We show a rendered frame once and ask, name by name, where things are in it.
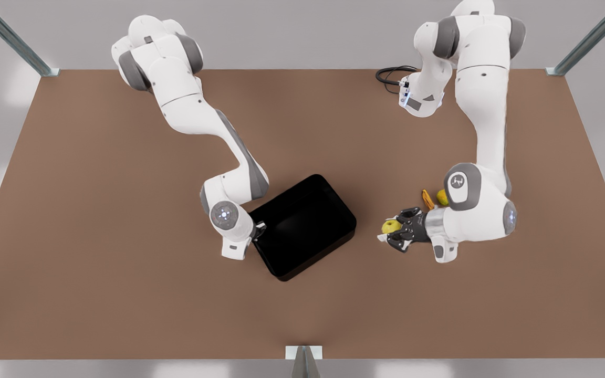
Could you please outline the black storage box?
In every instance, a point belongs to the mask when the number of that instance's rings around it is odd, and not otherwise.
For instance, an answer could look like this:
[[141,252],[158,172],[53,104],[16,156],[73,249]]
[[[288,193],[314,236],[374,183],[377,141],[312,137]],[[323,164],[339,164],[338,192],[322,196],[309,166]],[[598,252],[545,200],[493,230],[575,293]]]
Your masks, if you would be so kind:
[[250,212],[265,230],[254,241],[269,272],[288,281],[353,238],[356,218],[313,174]]

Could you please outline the silver frame post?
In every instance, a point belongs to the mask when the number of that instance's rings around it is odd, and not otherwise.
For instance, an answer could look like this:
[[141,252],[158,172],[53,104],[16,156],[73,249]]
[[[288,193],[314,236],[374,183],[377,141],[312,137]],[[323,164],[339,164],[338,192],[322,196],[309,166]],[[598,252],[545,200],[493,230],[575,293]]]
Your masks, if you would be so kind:
[[322,346],[286,346],[285,359],[294,361],[291,378],[321,378],[316,361]]
[[547,67],[550,76],[564,76],[605,37],[605,17],[554,67]]
[[40,56],[19,37],[15,31],[0,17],[0,38],[27,62],[41,77],[57,77],[60,69],[50,68]]

